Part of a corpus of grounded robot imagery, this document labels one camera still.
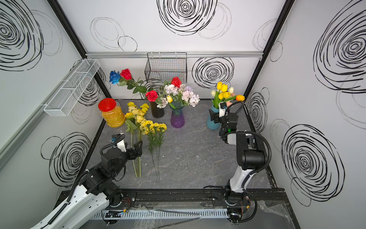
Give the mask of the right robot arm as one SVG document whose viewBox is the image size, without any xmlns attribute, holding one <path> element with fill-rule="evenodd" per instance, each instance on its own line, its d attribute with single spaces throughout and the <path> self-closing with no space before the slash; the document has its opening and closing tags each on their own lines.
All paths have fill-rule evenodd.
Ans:
<svg viewBox="0 0 366 229">
<path fill-rule="evenodd" d="M 210 112 L 209 120 L 220 124 L 220 138 L 229 145 L 236 146 L 238 167 L 234 176 L 225 187 L 225 202 L 235 206 L 248 199 L 246 187 L 251 178 L 266 169 L 272 159 L 272 151 L 268 141 L 259 133 L 237 130 L 238 114 Z"/>
</svg>

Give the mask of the teal ceramic vase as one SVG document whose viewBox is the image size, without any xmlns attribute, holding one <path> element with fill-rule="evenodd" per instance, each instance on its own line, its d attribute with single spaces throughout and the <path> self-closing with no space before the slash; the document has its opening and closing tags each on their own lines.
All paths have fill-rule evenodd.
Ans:
<svg viewBox="0 0 366 229">
<path fill-rule="evenodd" d="M 207 127 L 211 130 L 217 130 L 221 124 L 218 121 L 219 117 L 219 109 L 216 109 L 214 106 L 212 106 L 209 110 L 209 117 L 207 119 Z"/>
</svg>

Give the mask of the yellow poppy stem large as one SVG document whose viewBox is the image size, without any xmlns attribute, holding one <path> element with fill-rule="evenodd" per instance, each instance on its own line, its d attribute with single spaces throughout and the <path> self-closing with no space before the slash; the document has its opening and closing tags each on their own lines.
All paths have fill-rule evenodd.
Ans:
<svg viewBox="0 0 366 229">
<path fill-rule="evenodd" d="M 145 115 L 147 111 L 149 110 L 149 105 L 147 103 L 140 106 L 139 109 L 137 109 L 136 112 L 136 122 L 138 127 L 138 140 L 142 141 L 143 135 L 144 135 L 144 127 L 143 124 L 146 122 Z"/>
</svg>

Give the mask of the yellow carnation stem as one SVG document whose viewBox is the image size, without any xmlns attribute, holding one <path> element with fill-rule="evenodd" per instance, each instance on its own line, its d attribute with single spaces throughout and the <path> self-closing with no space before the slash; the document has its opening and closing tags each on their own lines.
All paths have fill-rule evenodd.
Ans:
<svg viewBox="0 0 366 229">
<path fill-rule="evenodd" d="M 151 127 L 153 124 L 154 124 L 153 121 L 147 120 L 146 122 L 144 122 L 143 127 L 146 127 L 146 126 Z"/>
<path fill-rule="evenodd" d="M 157 171 L 157 167 L 156 167 L 155 160 L 154 160 L 154 154 L 156 152 L 155 129 L 154 129 L 154 127 L 150 128 L 149 126 L 146 126 L 146 127 L 144 127 L 143 131 L 144 131 L 144 134 L 147 136 L 147 139 L 148 139 L 148 149 L 150 151 L 153 166 L 154 166 L 154 170 L 155 170 L 156 176 L 158 178 L 158 171 Z"/>
<path fill-rule="evenodd" d="M 152 154 L 157 152 L 159 141 L 160 141 L 160 124 L 154 123 L 151 126 L 151 134 L 152 134 Z"/>
<path fill-rule="evenodd" d="M 158 162 L 158 179 L 160 180 L 160 152 L 161 152 L 161 146 L 164 141 L 164 133 L 167 130 L 166 124 L 160 124 L 158 127 L 158 145 L 157 145 L 157 162 Z"/>
</svg>

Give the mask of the sunflower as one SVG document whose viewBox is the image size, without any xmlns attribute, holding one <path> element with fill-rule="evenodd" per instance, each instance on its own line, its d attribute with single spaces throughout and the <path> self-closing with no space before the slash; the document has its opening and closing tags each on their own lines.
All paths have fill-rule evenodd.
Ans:
<svg viewBox="0 0 366 229">
<path fill-rule="evenodd" d="M 125 114 L 125 124 L 127 126 L 127 132 L 134 133 L 137 130 L 136 117 L 132 113 Z"/>
</svg>

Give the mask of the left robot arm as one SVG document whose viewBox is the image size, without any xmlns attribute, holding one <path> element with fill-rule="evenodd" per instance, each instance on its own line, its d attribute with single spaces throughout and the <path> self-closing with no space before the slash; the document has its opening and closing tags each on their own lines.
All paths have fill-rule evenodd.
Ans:
<svg viewBox="0 0 366 229">
<path fill-rule="evenodd" d="M 126 170 L 126 163 L 142 155 L 143 143 L 125 149 L 123 141 L 115 141 L 101 148 L 101 162 L 84 171 L 73 183 L 68 197 L 50 214 L 34 226 L 35 229 L 78 229 L 96 213 L 107 207 L 132 206 L 132 198 L 125 196 L 115 184 L 115 178 Z"/>
</svg>

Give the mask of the purple glass vase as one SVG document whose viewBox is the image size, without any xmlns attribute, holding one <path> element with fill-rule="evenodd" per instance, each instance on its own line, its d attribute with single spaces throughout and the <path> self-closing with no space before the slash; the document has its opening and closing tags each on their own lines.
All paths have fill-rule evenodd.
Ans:
<svg viewBox="0 0 366 229">
<path fill-rule="evenodd" d="M 183 108 L 173 109 L 171 113 L 171 125 L 174 128 L 182 128 L 185 125 Z"/>
</svg>

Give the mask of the yellow rose stem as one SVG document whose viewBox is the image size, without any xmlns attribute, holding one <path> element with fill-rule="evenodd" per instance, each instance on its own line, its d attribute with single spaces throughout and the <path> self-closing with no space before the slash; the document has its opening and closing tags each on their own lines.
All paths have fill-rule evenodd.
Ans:
<svg viewBox="0 0 366 229">
<path fill-rule="evenodd" d="M 149 110 L 148 104 L 143 104 L 140 108 L 136 106 L 129 106 L 128 107 L 128 119 L 132 121 L 138 128 L 139 132 L 143 135 L 144 134 L 144 127 L 143 124 L 146 122 L 145 115 Z"/>
</svg>

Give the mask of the black vase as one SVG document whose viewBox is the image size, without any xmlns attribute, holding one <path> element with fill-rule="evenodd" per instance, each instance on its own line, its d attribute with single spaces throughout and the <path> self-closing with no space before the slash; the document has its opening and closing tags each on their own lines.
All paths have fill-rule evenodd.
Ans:
<svg viewBox="0 0 366 229">
<path fill-rule="evenodd" d="M 159 108 L 156 102 L 150 102 L 152 116 L 154 118 L 162 118 L 165 115 L 163 108 Z"/>
</svg>

